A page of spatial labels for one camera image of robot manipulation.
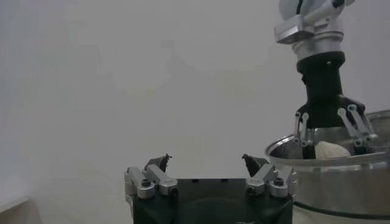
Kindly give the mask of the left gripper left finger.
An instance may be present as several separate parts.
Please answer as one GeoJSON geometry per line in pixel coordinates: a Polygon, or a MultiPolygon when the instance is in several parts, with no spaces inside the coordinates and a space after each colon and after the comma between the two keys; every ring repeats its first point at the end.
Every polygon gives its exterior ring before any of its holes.
{"type": "Polygon", "coordinates": [[[136,196],[140,199],[150,199],[161,194],[173,197],[178,194],[178,180],[166,174],[169,154],[150,159],[140,169],[130,166],[124,172],[124,192],[127,198],[136,196]]]}

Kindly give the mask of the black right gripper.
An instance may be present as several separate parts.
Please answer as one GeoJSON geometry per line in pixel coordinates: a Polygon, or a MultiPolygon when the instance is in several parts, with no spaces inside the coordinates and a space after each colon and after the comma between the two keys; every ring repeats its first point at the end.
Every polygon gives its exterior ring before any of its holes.
{"type": "Polygon", "coordinates": [[[339,69],[346,58],[343,51],[320,53],[297,62],[306,87],[307,102],[295,113],[293,141],[302,148],[303,159],[315,159],[312,128],[345,126],[356,155],[370,153],[378,138],[368,120],[366,107],[343,94],[339,69]]]}

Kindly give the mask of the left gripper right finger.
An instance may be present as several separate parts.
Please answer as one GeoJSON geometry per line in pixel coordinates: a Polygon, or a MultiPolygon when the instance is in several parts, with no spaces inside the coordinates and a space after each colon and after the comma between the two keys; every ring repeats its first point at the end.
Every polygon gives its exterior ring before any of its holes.
{"type": "Polygon", "coordinates": [[[296,171],[291,166],[276,168],[265,158],[244,154],[249,178],[245,179],[246,193],[252,197],[269,193],[272,197],[296,198],[296,171]]]}

